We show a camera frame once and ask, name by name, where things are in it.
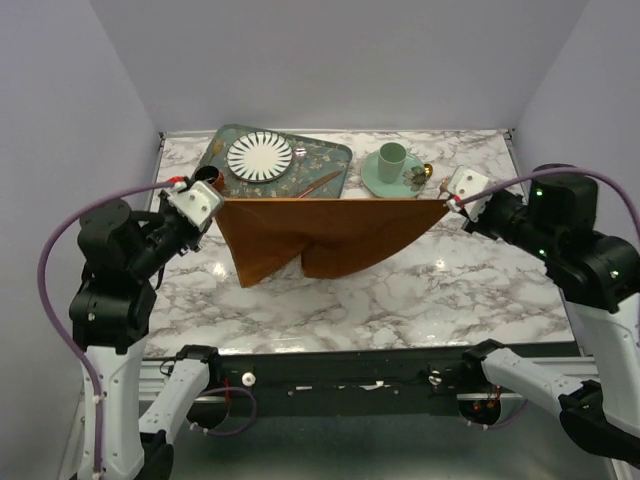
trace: green cup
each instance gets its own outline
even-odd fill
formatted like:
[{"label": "green cup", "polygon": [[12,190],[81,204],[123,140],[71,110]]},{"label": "green cup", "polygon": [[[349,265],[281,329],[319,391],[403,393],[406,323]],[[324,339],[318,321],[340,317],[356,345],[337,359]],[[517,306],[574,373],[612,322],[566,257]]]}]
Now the green cup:
[{"label": "green cup", "polygon": [[378,178],[384,183],[393,183],[400,175],[407,158],[407,150],[399,143],[385,143],[378,151]]}]

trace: green tray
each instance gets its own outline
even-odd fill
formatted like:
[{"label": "green tray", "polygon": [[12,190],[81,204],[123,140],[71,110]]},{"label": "green tray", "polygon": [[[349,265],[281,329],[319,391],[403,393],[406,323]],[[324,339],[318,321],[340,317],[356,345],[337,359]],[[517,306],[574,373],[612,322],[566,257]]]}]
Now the green tray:
[{"label": "green tray", "polygon": [[224,125],[211,140],[198,163],[198,168],[213,165],[222,172],[225,182],[222,194],[227,198],[295,197],[314,181],[329,173],[341,171],[338,177],[306,196],[306,198],[340,198],[353,153],[349,147],[338,143],[290,133],[274,132],[284,137],[294,151],[296,148],[305,148],[307,150],[306,159],[298,161],[294,155],[287,171],[271,182],[248,183],[231,173],[227,166],[227,152],[233,142],[251,132],[270,131],[272,130],[244,125]]}]

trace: white plate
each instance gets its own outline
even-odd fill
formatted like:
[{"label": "white plate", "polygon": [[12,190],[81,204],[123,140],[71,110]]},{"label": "white plate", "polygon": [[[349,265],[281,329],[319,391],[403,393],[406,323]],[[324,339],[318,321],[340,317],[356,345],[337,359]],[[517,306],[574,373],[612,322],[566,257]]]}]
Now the white plate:
[{"label": "white plate", "polygon": [[233,142],[227,154],[231,172],[247,182],[269,182],[282,175],[293,159],[284,137],[271,132],[249,133]]}]

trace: saucer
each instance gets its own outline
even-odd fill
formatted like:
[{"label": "saucer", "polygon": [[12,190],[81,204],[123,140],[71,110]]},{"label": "saucer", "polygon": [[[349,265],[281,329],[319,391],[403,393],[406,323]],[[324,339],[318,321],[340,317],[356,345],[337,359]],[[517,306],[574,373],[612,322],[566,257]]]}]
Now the saucer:
[{"label": "saucer", "polygon": [[393,183],[384,183],[378,178],[378,150],[376,150],[364,159],[360,174],[362,175],[362,182],[365,187],[371,190],[371,193],[376,197],[413,198],[417,197],[424,188],[423,185],[417,190],[411,190],[410,185],[405,185],[404,181],[407,177],[404,176],[404,173],[411,170],[413,167],[424,169],[424,164],[418,157],[407,152],[407,158],[404,161],[404,165],[402,166],[402,170],[400,171],[398,178],[396,178]]}]

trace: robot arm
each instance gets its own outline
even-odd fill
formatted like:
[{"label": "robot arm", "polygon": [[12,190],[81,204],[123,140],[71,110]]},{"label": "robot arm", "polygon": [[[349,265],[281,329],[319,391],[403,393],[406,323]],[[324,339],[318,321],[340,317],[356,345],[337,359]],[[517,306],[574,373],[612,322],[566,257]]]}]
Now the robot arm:
[{"label": "robot arm", "polygon": [[[155,214],[132,212],[116,200],[80,218],[78,244],[86,263],[69,315],[73,340],[98,372],[102,392],[93,392],[85,370],[79,480],[169,478],[178,428],[201,392],[219,384],[217,350],[187,346],[138,420],[140,367],[156,300],[149,279],[176,254],[199,250],[224,203],[206,182],[187,179],[160,198]],[[96,458],[102,459],[101,471],[95,469]]]},{"label": "robot arm", "polygon": [[534,178],[528,205],[505,190],[465,205],[464,199],[484,191],[489,179],[459,168],[446,186],[448,205],[467,217],[467,232],[502,239],[544,261],[547,276],[573,304],[593,340],[600,383],[581,383],[542,368],[493,341],[472,348],[462,368],[452,371],[462,381],[508,388],[558,415],[566,433],[589,453],[637,464],[640,257],[628,242],[593,230],[597,184],[571,170]]}]

